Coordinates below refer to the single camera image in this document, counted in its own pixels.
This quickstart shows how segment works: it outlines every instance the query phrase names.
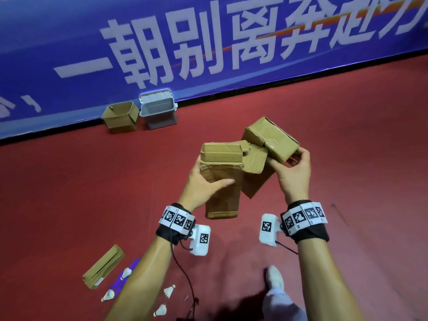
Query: shoe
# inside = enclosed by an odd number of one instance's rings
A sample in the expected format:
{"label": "shoe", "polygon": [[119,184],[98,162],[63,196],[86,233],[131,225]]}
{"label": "shoe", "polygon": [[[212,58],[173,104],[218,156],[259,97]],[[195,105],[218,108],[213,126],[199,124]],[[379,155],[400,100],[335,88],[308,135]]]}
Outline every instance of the shoe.
{"label": "shoe", "polygon": [[284,290],[284,279],[282,279],[280,271],[274,265],[267,269],[266,282],[270,289],[280,288]]}

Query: leg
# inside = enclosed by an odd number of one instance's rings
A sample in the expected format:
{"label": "leg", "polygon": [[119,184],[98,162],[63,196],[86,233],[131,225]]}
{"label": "leg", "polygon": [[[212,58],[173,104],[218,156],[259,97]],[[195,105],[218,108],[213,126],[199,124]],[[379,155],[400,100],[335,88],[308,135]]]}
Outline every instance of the leg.
{"label": "leg", "polygon": [[275,266],[267,270],[270,291],[263,301],[265,321],[307,321],[306,312],[298,307],[284,292],[284,280]]}

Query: badminton shuttlecock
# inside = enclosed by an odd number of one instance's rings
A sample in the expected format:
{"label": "badminton shuttlecock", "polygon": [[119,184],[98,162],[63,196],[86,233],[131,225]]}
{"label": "badminton shuttlecock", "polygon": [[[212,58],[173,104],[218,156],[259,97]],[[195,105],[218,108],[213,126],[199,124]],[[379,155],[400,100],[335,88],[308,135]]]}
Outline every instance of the badminton shuttlecock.
{"label": "badminton shuttlecock", "polygon": [[164,289],[163,292],[165,293],[165,296],[170,298],[174,288],[175,288],[175,285],[172,285],[171,287]]}
{"label": "badminton shuttlecock", "polygon": [[109,289],[104,297],[101,299],[101,302],[112,300],[114,298],[114,290]]}
{"label": "badminton shuttlecock", "polygon": [[124,280],[126,277],[128,277],[129,275],[131,275],[132,270],[131,268],[126,267],[125,270],[122,273],[122,276],[120,276],[120,280]]}
{"label": "badminton shuttlecock", "polygon": [[158,315],[165,315],[167,313],[167,306],[165,304],[162,304],[155,313],[153,313],[153,316]]}

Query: forearm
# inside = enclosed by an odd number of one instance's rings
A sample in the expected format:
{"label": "forearm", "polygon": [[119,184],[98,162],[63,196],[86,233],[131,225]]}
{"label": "forearm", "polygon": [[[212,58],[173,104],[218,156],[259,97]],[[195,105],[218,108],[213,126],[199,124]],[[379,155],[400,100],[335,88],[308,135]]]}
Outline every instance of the forearm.
{"label": "forearm", "polygon": [[132,271],[105,320],[145,320],[161,290],[171,256],[171,243],[156,237]]}
{"label": "forearm", "polygon": [[340,275],[327,242],[306,239],[298,243],[303,296],[311,321],[361,321],[364,317]]}

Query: hand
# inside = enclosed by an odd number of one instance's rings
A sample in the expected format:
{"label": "hand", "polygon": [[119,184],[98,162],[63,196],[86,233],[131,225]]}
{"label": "hand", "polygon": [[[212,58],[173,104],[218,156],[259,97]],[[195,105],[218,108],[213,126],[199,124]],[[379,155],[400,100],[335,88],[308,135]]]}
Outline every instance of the hand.
{"label": "hand", "polygon": [[222,179],[212,183],[206,181],[201,175],[200,164],[201,156],[198,156],[194,167],[190,171],[183,194],[178,201],[180,205],[190,212],[205,204],[218,190],[235,182],[233,179]]}
{"label": "hand", "polygon": [[309,178],[311,176],[311,163],[309,151],[298,148],[287,160],[292,166],[288,168],[278,161],[268,158],[269,165],[278,175],[281,190],[286,195],[288,205],[303,199],[309,199]]}

